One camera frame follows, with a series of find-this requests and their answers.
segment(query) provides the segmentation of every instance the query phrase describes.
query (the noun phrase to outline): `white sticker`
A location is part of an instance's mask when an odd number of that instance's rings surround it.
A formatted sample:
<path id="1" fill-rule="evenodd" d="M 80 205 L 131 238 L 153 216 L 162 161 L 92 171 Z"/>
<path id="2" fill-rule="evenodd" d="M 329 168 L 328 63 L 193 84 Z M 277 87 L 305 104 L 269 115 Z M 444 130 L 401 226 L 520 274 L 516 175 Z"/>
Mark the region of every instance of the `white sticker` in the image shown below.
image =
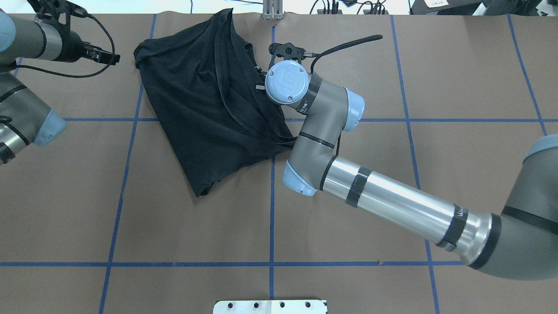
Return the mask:
<path id="1" fill-rule="evenodd" d="M 424 0 L 424 2 L 429 8 L 438 8 L 449 5 L 448 0 Z"/>

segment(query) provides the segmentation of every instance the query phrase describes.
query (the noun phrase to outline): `blue cap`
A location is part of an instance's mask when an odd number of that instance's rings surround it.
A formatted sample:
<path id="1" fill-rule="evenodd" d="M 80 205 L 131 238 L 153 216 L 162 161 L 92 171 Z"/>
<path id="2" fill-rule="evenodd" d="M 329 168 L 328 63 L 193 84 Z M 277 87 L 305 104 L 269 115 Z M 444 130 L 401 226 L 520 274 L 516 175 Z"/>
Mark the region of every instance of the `blue cap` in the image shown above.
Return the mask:
<path id="1" fill-rule="evenodd" d="M 346 87 L 345 90 L 347 91 L 347 98 L 349 99 L 349 110 L 347 112 L 347 121 L 343 131 L 353 131 L 364 113 L 364 98 L 359 94 L 351 92 Z"/>
<path id="2" fill-rule="evenodd" d="M 266 93 L 276 103 L 292 104 L 308 91 L 310 79 L 299 63 L 284 60 L 276 63 L 266 75 Z"/>
<path id="3" fill-rule="evenodd" d="M 0 53 L 8 49 L 16 39 L 16 25 L 8 14 L 0 12 Z"/>
<path id="4" fill-rule="evenodd" d="M 66 130 L 66 121 L 56 111 L 51 109 L 33 143 L 37 146 L 46 146 L 64 130 Z"/>
<path id="5" fill-rule="evenodd" d="M 317 189 L 313 188 L 308 182 L 304 181 L 298 173 L 291 167 L 288 163 L 285 166 L 285 172 L 283 172 L 283 184 L 297 192 L 306 196 L 314 196 L 316 194 Z"/>
<path id="6" fill-rule="evenodd" d="M 535 142 L 535 144 L 533 145 L 533 147 L 529 151 L 529 154 L 527 154 L 527 157 L 525 157 L 523 162 L 525 162 L 525 160 L 529 158 L 531 155 L 538 153 L 541 150 L 556 148 L 556 147 L 558 147 L 558 134 L 547 135 Z"/>

